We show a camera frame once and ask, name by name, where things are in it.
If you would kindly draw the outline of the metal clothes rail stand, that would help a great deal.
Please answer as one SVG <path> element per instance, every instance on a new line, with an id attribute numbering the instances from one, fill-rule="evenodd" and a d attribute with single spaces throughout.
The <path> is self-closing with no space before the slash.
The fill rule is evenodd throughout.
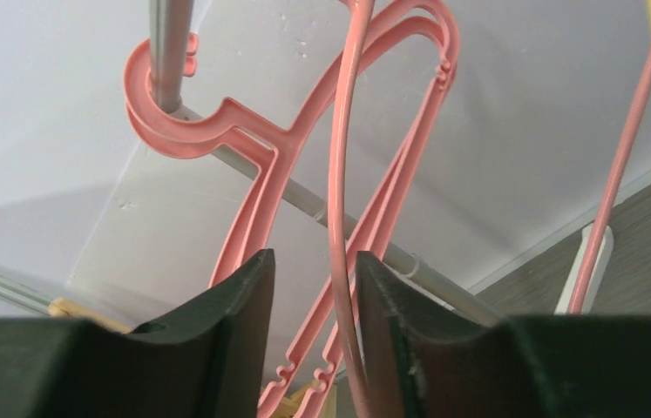
<path id="1" fill-rule="evenodd" d="M 153 45 L 160 47 L 160 58 L 153 60 L 154 68 L 160 68 L 163 71 L 169 70 L 172 67 L 173 60 L 176 57 L 181 57 L 180 36 L 174 35 L 173 31 L 175 29 L 188 30 L 190 28 L 193 14 L 192 5 L 192 1 L 150 2 L 150 38 Z M 319 224 L 327 225 L 325 200 L 300 183 L 294 180 L 288 181 L 284 189 L 283 199 Z M 614 248 L 614 236 L 605 221 L 595 221 L 594 224 L 603 226 L 602 234 L 594 234 L 592 226 L 587 226 L 582 230 L 580 253 L 574 260 L 557 304 L 556 311 L 559 313 L 566 312 L 566 307 L 562 303 L 571 299 L 572 288 L 577 279 L 577 274 L 581 272 L 582 254 L 587 249 L 591 249 L 594 243 L 598 243 L 600 247 L 594 250 L 592 255 L 593 270 L 587 296 L 582 307 L 584 313 L 590 309 L 597 295 Z M 411 255 L 400 247 L 390 244 L 387 247 L 384 260 L 398 270 L 408 283 L 426 291 L 430 296 L 436 296 L 440 301 L 447 303 L 449 307 L 458 309 L 460 313 L 469 319 L 486 325 L 492 324 L 499 319 L 500 314 L 498 312 L 454 281 L 447 279 L 437 270 L 425 264 L 416 255 Z M 46 315 L 51 304 L 46 296 L 1 276 L 0 299 L 38 315 Z"/>

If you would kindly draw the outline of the thick pink plastic hanger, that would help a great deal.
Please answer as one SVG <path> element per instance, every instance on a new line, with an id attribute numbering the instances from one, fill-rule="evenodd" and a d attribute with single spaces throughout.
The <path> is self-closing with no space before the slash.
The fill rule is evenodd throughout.
<path id="1" fill-rule="evenodd" d="M 349 238 L 348 268 L 354 267 L 360 251 L 385 255 L 432 126 L 454 80 L 460 49 L 458 26 L 441 1 L 394 1 L 378 14 L 358 19 L 356 31 L 364 38 L 361 69 L 412 35 L 427 37 L 437 46 L 439 63 L 410 130 Z M 309 134 L 327 109 L 340 111 L 345 106 L 343 74 L 340 61 L 335 60 L 293 124 L 285 129 L 231 98 L 225 98 L 208 118 L 173 118 L 153 102 L 149 42 L 142 42 L 128 58 L 124 70 L 128 118 L 151 148 L 169 157 L 190 159 L 226 147 L 257 169 L 220 251 L 212 285 L 266 245 L 285 186 Z"/>

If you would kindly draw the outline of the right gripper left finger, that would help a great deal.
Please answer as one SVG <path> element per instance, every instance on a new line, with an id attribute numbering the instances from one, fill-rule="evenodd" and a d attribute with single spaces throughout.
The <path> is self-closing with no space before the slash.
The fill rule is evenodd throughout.
<path id="1" fill-rule="evenodd" d="M 263 249 L 128 334 L 0 318 L 0 417 L 254 417 L 274 289 Z"/>

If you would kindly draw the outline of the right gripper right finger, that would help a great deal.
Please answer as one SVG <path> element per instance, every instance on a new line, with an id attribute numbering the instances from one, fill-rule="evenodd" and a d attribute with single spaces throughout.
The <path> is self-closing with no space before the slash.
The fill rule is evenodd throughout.
<path id="1" fill-rule="evenodd" d="M 651 417 L 651 315 L 511 316 L 484 327 L 356 257 L 376 417 Z"/>

